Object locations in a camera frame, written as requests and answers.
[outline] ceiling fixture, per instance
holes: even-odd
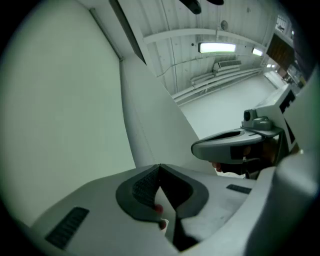
[[[218,52],[234,52],[236,45],[232,43],[221,42],[201,42],[199,43],[199,53],[218,53]]]
[[[231,70],[235,68],[239,68],[241,65],[240,60],[225,60],[225,61],[218,61],[213,65],[213,72],[217,73],[223,70]]]
[[[258,56],[262,56],[263,52],[261,50],[258,50],[256,48],[253,48],[252,53]]]
[[[228,30],[228,22],[226,20],[221,21],[221,29],[223,31],[227,31]]]

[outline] black vent slot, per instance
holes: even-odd
[[[240,193],[244,193],[244,194],[249,194],[251,192],[251,188],[244,187],[244,186],[238,186],[238,185],[234,185],[234,184],[230,184],[226,188],[240,192]]]
[[[216,140],[221,140],[221,139],[226,139],[226,138],[232,138],[232,137],[235,137],[235,136],[239,136],[241,134],[241,131],[230,131],[230,132],[226,132],[226,133],[223,133],[223,134],[220,134],[216,137],[213,137],[213,138],[209,138],[206,140],[206,142],[210,142],[210,141],[216,141]]]
[[[286,108],[288,108],[290,106],[290,103],[294,102],[296,99],[294,93],[292,91],[288,92],[288,95],[285,97],[285,99],[283,100],[283,102],[280,104],[280,110],[281,113],[283,114],[286,110]]]
[[[81,207],[73,208],[46,236],[45,240],[60,249],[64,249],[88,213],[89,210],[87,209]]]
[[[290,126],[288,125],[287,121],[286,121],[286,120],[284,120],[284,121],[285,121],[286,127],[288,128],[289,137],[290,137],[290,142],[291,142],[291,144],[292,144],[292,143],[295,142],[295,139],[296,139],[296,138],[295,138],[292,130],[290,129]]]

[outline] vent grille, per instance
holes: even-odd
[[[155,196],[158,189],[159,179],[158,170],[156,169],[133,185],[132,194],[141,204],[153,208],[155,207]]]
[[[46,236],[45,240],[60,249],[64,249],[88,213],[89,210],[87,209],[81,207],[73,208]]]
[[[220,61],[219,65],[220,65],[220,68],[234,66],[234,65],[241,65],[241,61],[240,60]]]

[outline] ceiling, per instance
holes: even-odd
[[[171,95],[189,87],[192,77],[211,72],[217,61],[241,60],[243,69],[259,67],[264,58],[251,51],[266,51],[278,17],[270,0],[224,0],[222,6],[200,0],[198,15],[178,0],[118,2],[147,66]],[[228,23],[225,31],[223,20]],[[201,54],[200,42],[234,43],[236,51]]]

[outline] fluorescent light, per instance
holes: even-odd
[[[204,53],[216,53],[216,52],[234,52],[236,45],[231,43],[221,42],[202,42],[199,43],[199,52]]]
[[[262,51],[260,51],[260,50],[258,50],[256,48],[253,48],[252,53],[255,54],[255,55],[258,55],[258,56],[262,56],[262,54],[263,54]]]

